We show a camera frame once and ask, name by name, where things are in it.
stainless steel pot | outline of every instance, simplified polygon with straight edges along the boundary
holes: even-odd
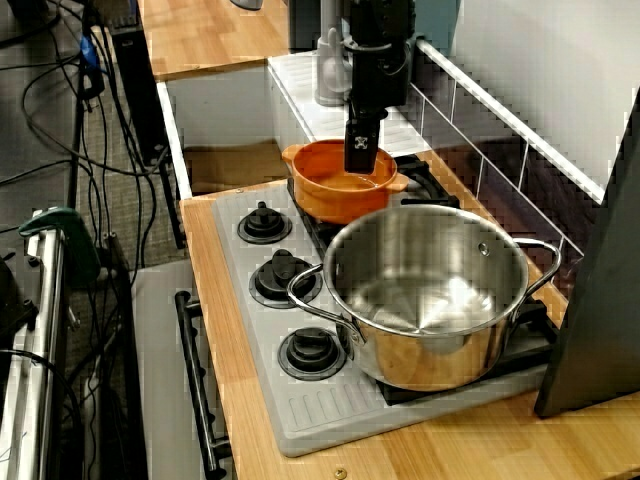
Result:
[[[551,268],[531,286],[518,244],[553,253]],[[289,298],[335,322],[342,347],[369,376],[438,391],[493,367],[518,308],[557,272],[561,254],[545,242],[512,239],[472,213],[421,205],[355,220],[333,239],[324,260],[291,280]],[[321,270],[341,315],[293,293]]]

wooden countertop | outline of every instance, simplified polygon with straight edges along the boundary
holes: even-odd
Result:
[[[490,215],[435,154],[420,154],[461,206]],[[187,241],[238,476],[243,479],[629,479],[640,472],[640,394],[540,420],[536,392],[305,455],[278,451],[211,203],[223,192],[181,203]],[[535,268],[532,276],[539,275]],[[566,300],[540,297],[560,324]]]
[[[230,0],[143,0],[142,22],[156,81],[260,65],[289,53],[282,0],[257,12]]]

orange bowl handle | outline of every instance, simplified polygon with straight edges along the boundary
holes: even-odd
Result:
[[[291,165],[293,163],[293,159],[296,158],[298,152],[303,148],[304,145],[291,145],[285,148],[282,152],[282,160]]]
[[[400,193],[407,188],[407,185],[409,185],[409,177],[398,173],[396,174],[396,178],[393,179],[393,182],[387,185],[386,189],[389,193]]]

orange bowl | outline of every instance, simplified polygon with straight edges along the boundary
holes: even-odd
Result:
[[[282,158],[291,165],[296,202],[324,222],[346,225],[385,208],[389,196],[409,183],[398,173],[393,157],[381,149],[371,174],[346,172],[343,140],[292,145],[282,152]]]

green clamp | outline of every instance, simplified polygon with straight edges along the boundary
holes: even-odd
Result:
[[[73,208],[54,207],[23,223],[18,229],[22,237],[30,237],[44,230],[62,230],[65,237],[65,256],[69,262],[69,284],[85,288],[100,274],[100,258],[80,214]]]

